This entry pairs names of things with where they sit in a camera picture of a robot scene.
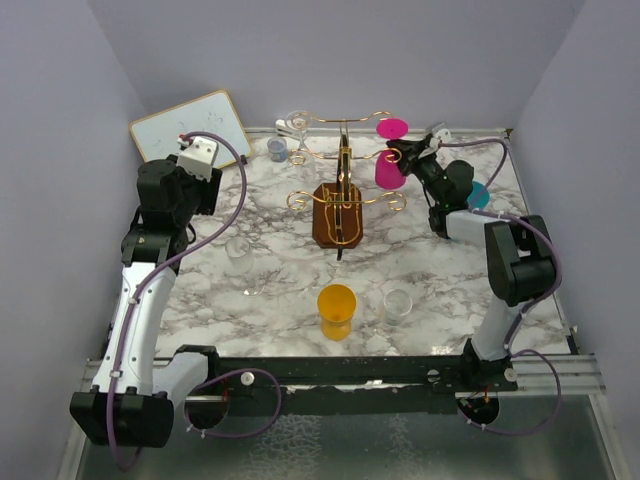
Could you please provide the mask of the pink plastic wine glass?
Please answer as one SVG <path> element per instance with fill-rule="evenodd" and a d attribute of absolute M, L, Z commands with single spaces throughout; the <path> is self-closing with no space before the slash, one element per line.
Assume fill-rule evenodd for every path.
<path fill-rule="evenodd" d="M 399 140 L 409 131 L 409 125 L 403 119 L 397 117 L 383 118 L 378 122 L 376 132 L 386 140 Z M 385 190 L 401 188 L 406 177 L 403 176 L 397 166 L 398 154 L 391 149 L 383 150 L 376 161 L 375 182 Z"/>

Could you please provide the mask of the clear champagne flute glass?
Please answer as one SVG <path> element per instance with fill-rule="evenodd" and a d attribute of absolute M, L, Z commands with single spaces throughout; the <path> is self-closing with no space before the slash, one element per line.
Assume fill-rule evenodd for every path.
<path fill-rule="evenodd" d="M 291 112 L 285 118 L 285 125 L 296 134 L 298 139 L 298 146 L 290 152 L 289 160 L 304 186 L 313 186 L 316 181 L 315 157 L 306 144 L 306 134 L 311 121 L 310 114 L 301 110 Z"/>

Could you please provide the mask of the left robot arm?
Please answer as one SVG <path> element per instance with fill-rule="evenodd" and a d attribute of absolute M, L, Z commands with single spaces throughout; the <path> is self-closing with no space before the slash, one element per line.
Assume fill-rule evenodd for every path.
<path fill-rule="evenodd" d="M 71 416 L 96 445 L 114 440 L 161 448 L 187 395 L 220 385 L 220 369 L 200 352 L 177 353 L 162 368 L 154 357 L 180 264 L 156 268 L 187 249 L 193 216 L 213 214 L 221 176 L 213 154 L 170 155 L 138 170 L 139 206 L 121 243 L 122 284 L 109 344 L 89 391 L 74 393 L 70 403 Z"/>

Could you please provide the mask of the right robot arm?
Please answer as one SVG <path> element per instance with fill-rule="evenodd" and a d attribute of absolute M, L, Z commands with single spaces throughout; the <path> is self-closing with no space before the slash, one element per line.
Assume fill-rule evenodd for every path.
<path fill-rule="evenodd" d="M 562 281 L 562 265 L 549 238 L 544 220 L 531 215 L 517 217 L 493 213 L 478 206 L 506 163 L 505 141 L 488 138 L 452 143 L 443 129 L 421 140 L 405 140 L 399 133 L 383 136 L 399 173 L 420 182 L 429 205 L 429 225 L 436 235 L 481 246 L 485 249 L 487 275 L 493 299 L 483 322 L 467 342 L 470 360 L 459 367 L 461 383 L 481 391 L 491 384 L 496 371 L 491 362 L 511 356 L 510 348 L 527 313 L 553 295 Z M 443 167 L 437 152 L 497 144 L 502 156 L 481 192 L 473 192 L 474 168 L 455 160 Z"/>

